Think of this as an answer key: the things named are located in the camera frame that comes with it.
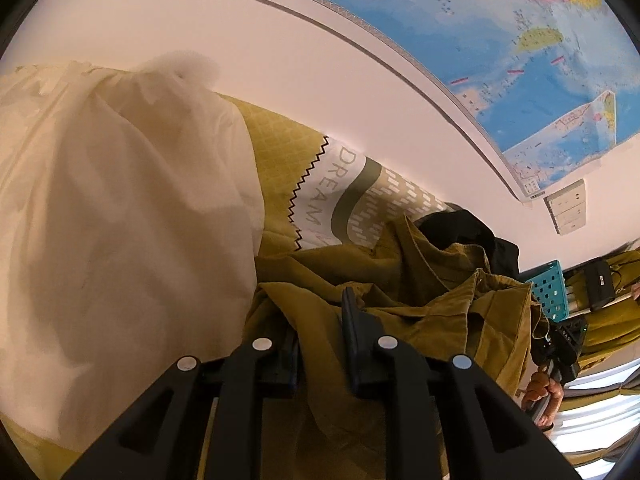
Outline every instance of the black zigzag line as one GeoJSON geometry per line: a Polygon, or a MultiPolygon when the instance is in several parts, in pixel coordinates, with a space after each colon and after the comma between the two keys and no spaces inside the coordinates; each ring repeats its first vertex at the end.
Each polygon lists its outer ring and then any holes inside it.
{"type": "MultiPolygon", "coordinates": [[[[323,136],[323,137],[324,137],[324,142],[320,146],[320,151],[316,153],[316,158],[311,161],[311,166],[306,168],[305,173],[302,175],[300,180],[296,183],[296,189],[293,190],[293,197],[289,199],[289,202],[291,202],[291,205],[289,206],[289,214],[287,215],[287,218],[289,218],[289,222],[291,222],[292,224],[293,224],[293,207],[294,207],[293,201],[298,197],[297,192],[300,191],[301,189],[300,185],[304,184],[305,179],[311,174],[311,170],[315,168],[316,162],[320,162],[320,156],[326,153],[326,151],[324,150],[324,147],[329,145],[329,138],[327,136],[323,136]]],[[[300,240],[302,240],[302,235],[300,234],[300,229],[296,227],[296,250],[302,249],[302,246],[300,245],[300,240]]]]}

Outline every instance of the white cloth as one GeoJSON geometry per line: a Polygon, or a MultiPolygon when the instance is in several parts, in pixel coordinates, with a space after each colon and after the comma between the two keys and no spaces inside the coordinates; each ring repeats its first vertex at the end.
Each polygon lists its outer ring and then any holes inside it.
{"type": "Polygon", "coordinates": [[[228,355],[263,224],[242,116],[203,86],[0,78],[0,411],[84,450],[176,359],[228,355]]]}

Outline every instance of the olive brown cloth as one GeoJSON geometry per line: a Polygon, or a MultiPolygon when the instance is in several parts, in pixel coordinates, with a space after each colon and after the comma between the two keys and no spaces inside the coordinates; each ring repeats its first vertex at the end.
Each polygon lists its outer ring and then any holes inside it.
{"type": "Polygon", "coordinates": [[[340,297],[425,356],[471,356],[513,395],[532,331],[548,324],[530,285],[488,272],[481,247],[432,246],[407,218],[386,224],[373,250],[328,246],[256,258],[258,289],[244,338],[278,342],[288,325],[300,339],[304,380],[297,398],[264,406],[264,480],[384,478],[384,411],[353,397],[344,368],[340,297]]]}

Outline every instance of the wall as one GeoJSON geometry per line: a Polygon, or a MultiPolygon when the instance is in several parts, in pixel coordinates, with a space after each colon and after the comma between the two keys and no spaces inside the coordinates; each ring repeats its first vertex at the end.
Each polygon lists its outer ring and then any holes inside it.
{"type": "MultiPolygon", "coordinates": [[[[560,237],[545,204],[514,199],[407,82],[440,100],[446,96],[382,42],[310,0],[41,0],[0,71],[66,59],[132,68],[174,50],[209,57],[217,91],[342,139],[470,209],[519,245],[523,269],[556,258],[573,266],[640,236],[637,139],[586,175],[587,225],[560,237]]],[[[442,106],[464,121],[450,103],[442,106]]]]}

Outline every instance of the blue ocean on map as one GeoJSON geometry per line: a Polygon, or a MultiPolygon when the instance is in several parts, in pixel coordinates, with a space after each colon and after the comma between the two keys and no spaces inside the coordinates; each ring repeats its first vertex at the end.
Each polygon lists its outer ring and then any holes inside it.
{"type": "Polygon", "coordinates": [[[330,1],[439,79],[526,195],[640,131],[640,55],[603,0],[330,1]]]}

